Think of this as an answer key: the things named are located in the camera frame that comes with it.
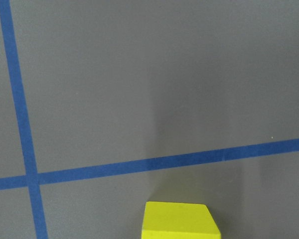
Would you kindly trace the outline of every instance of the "blue tape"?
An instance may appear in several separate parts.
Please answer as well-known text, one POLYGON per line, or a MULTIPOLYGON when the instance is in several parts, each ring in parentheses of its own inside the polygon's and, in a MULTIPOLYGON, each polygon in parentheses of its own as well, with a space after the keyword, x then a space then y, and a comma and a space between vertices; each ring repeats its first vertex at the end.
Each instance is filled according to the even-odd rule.
POLYGON ((299 139, 291 139, 198 153, 40 173, 39 183, 60 183, 296 151, 299 151, 299 139))
POLYGON ((27 187, 26 177, 24 175, 0 178, 0 190, 22 188, 22 187, 27 187))
POLYGON ((0 0, 0 19, 36 236, 48 239, 9 0, 0 0))

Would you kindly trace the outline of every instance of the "yellow block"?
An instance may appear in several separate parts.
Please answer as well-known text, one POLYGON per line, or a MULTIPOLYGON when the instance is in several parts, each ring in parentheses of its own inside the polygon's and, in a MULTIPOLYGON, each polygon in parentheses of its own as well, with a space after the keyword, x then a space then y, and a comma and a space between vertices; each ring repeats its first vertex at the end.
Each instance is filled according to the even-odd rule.
POLYGON ((203 204, 147 202, 142 239, 221 239, 203 204))

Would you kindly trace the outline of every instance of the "blue line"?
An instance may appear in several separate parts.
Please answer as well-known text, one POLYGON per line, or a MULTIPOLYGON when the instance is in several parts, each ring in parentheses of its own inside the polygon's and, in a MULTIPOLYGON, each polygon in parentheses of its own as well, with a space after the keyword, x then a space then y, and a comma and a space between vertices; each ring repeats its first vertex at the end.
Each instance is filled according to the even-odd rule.
POLYGON ((27 187, 26 177, 15 176, 8 178, 0 178, 0 190, 27 187))
POLYGON ((60 183, 296 151, 299 151, 299 139, 291 139, 198 153, 40 173, 39 183, 60 183))
POLYGON ((36 236, 48 239, 9 0, 0 0, 0 19, 36 236))

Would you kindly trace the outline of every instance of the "block top face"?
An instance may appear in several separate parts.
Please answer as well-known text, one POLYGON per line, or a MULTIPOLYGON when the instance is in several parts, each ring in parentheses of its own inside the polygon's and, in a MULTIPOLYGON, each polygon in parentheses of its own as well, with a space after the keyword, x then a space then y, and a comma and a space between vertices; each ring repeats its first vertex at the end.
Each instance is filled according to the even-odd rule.
POLYGON ((220 235, 203 204, 147 202, 143 231, 220 235))

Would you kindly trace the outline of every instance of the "gray surface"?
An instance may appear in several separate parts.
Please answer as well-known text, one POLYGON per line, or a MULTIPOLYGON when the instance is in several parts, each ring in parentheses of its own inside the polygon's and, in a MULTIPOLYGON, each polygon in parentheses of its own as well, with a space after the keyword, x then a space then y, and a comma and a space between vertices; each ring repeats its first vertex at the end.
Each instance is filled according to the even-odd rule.
POLYGON ((299 3, 11 7, 40 172, 299 137, 299 3))
POLYGON ((0 191, 0 239, 32 238, 35 231, 28 190, 0 191))
POLYGON ((0 25, 0 178, 23 174, 22 151, 0 25))
POLYGON ((148 200, 207 204, 224 239, 299 238, 299 153, 41 190, 52 239, 140 239, 148 200))
MULTIPOLYGON (((11 10, 40 172, 299 137, 299 1, 14 0, 11 10)), ((0 67, 3 177, 24 171, 1 32, 0 67)), ((299 238, 299 153, 41 190, 51 239, 139 239, 147 200, 206 203, 224 239, 299 238)), ((0 192, 3 205, 9 193, 27 205, 0 211, 1 228, 29 215, 21 191, 0 192)), ((0 238, 24 231, 33 225, 0 238)))

